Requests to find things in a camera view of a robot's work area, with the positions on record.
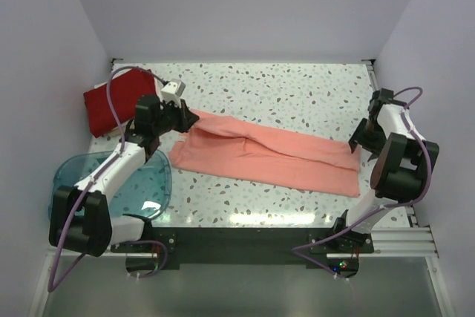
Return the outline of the salmon pink t-shirt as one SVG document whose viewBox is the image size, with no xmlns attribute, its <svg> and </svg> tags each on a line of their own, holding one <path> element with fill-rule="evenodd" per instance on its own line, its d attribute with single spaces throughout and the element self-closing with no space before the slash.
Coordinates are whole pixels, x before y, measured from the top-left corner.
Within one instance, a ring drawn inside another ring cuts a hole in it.
<svg viewBox="0 0 475 317">
<path fill-rule="evenodd" d="M 348 144 L 198 112 L 169 152 L 177 169 L 358 197 L 360 151 Z"/>
</svg>

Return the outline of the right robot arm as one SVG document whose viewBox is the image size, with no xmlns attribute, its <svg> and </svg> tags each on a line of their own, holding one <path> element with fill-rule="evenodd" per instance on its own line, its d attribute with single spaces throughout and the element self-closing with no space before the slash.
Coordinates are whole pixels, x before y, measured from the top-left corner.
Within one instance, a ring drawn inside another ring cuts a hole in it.
<svg viewBox="0 0 475 317">
<path fill-rule="evenodd" d="M 339 252 L 363 249 L 370 243 L 373 227 L 391 210 L 419 202 L 428 191 L 439 145 L 426 140 L 410 118 L 410 105 L 389 89 L 374 91 L 363 119 L 349 140 L 376 160 L 370 190 L 334 223 L 331 248 Z"/>
</svg>

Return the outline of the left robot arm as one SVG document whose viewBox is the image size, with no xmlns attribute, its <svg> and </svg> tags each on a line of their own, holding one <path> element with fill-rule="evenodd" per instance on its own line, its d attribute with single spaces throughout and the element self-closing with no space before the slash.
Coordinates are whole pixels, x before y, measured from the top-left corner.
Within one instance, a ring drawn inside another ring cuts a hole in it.
<svg viewBox="0 0 475 317">
<path fill-rule="evenodd" d="M 170 131 L 186 133 L 199 120 L 184 99 L 140 97 L 109 157 L 87 177 L 53 194 L 48 240 L 59 251 L 101 256 L 110 245 L 127 243 L 138 252 L 149 250 L 154 234 L 146 219 L 125 214 L 111 217 L 109 205 L 126 180 L 144 166 Z"/>
</svg>

